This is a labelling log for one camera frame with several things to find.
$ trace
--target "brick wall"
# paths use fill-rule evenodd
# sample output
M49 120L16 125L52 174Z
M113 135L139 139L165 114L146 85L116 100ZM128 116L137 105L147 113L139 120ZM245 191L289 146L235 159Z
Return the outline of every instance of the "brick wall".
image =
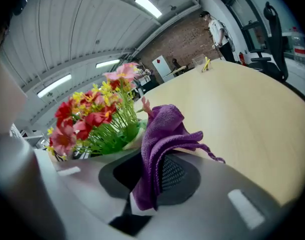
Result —
M153 60L160 55L173 69L172 59L177 59L181 66L193 65L192 59L204 54L211 60L219 58L219 54L212 48L214 44L208 26L199 18L200 10L195 11L175 24L165 29L151 41L136 57L151 70L155 71L156 79L161 84L163 80L158 74Z

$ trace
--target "ceiling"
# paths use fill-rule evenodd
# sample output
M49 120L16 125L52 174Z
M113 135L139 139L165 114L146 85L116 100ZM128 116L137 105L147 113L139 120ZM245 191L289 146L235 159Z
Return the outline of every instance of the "ceiling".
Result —
M21 15L11 19L1 51L5 66L27 94L15 122L19 130L44 131L55 122L63 100L75 91L101 83L114 66L96 64L135 55L195 0L150 0L162 13L156 19L135 0L27 0ZM42 98L37 93L71 74Z

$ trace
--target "ceiling light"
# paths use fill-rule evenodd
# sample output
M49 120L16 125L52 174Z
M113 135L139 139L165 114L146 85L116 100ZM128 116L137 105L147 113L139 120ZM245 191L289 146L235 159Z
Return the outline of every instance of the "ceiling light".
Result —
M102 63L97 63L96 69L99 69L101 67L108 66L108 65L117 64L120 61L121 61L120 59L114 59L114 60L110 60L110 61L106 61L106 62L102 62Z
M37 96L39 98L45 96L47 93L49 93L51 90L55 89L57 86L60 86L64 82L67 82L68 80L72 79L72 75L66 75L63 78L60 78L56 82L53 82L51 85L48 85L45 89L42 89L40 92L37 93Z
M135 2L144 7L148 12L158 18L162 13L149 0L135 0Z

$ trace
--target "purple cloth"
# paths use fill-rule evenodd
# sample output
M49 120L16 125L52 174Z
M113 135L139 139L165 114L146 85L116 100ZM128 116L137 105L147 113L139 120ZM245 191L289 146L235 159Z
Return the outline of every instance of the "purple cloth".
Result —
M157 208L156 200L161 192L158 168L167 151L175 148L194 151L196 148L200 148L206 151L212 159L225 163L222 158L215 157L208 146L198 143L203 139L202 131L190 134L185 129L184 116L176 106L156 106L152 111L154 116L148 118L147 129L141 145L142 175L132 191L134 200L142 211Z

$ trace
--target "table top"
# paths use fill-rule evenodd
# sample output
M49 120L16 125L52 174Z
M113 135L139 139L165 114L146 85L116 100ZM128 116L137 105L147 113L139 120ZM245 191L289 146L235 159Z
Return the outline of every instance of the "table top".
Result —
M214 61L145 94L151 108L174 104L190 132L227 165L257 183L280 204L305 184L305 102L283 84L251 68ZM135 110L142 107L135 103ZM137 114L146 119L145 112ZM208 155L197 150L195 155Z

